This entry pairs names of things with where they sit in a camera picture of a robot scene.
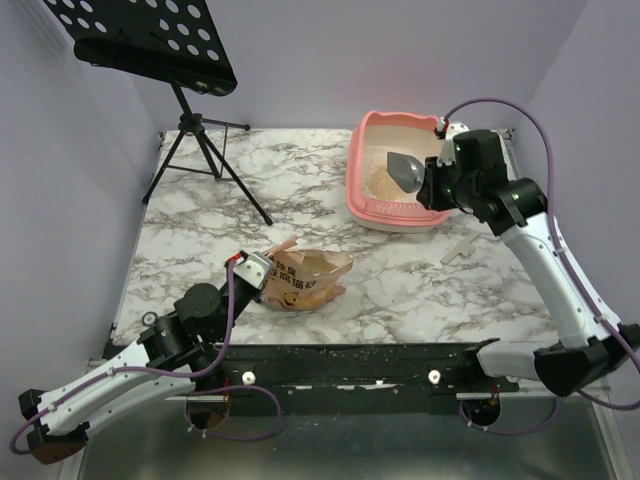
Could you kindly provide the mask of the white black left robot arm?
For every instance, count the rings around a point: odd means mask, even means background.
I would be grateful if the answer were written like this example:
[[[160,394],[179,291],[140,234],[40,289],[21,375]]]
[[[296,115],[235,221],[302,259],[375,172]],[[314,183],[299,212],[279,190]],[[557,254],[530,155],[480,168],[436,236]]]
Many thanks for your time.
[[[23,392],[26,422],[10,441],[11,452],[57,463],[83,449],[91,433],[146,403],[228,395],[234,387],[220,365],[235,321],[263,288],[263,281],[233,272],[221,288],[196,284],[111,360],[55,390]]]

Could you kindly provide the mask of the beige cat litter bag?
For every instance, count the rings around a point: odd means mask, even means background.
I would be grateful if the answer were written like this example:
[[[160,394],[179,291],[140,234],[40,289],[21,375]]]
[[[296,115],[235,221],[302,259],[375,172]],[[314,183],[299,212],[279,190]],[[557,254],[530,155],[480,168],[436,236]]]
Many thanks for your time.
[[[313,311],[343,295],[338,284],[353,267],[343,252],[299,249],[292,238],[266,252],[274,263],[261,295],[263,305],[283,311]]]

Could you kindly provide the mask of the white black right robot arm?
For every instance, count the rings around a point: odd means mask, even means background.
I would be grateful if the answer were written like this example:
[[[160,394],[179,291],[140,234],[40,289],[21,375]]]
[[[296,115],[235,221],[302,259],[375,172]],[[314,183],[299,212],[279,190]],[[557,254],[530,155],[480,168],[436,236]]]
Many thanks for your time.
[[[624,324],[586,278],[559,235],[538,184],[508,177],[500,137],[472,130],[446,139],[425,161],[417,200],[425,208],[470,212],[516,256],[543,299],[557,343],[488,340],[460,367],[460,379],[480,392],[496,377],[537,380],[567,397],[612,373],[639,349],[639,326]]]

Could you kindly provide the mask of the silver metal scoop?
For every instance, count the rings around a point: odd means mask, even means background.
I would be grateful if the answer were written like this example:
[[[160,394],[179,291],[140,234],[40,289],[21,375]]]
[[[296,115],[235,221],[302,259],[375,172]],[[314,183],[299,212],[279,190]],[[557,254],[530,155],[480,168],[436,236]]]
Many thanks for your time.
[[[410,194],[418,192],[422,187],[425,165],[413,156],[388,152],[386,171],[404,193]]]

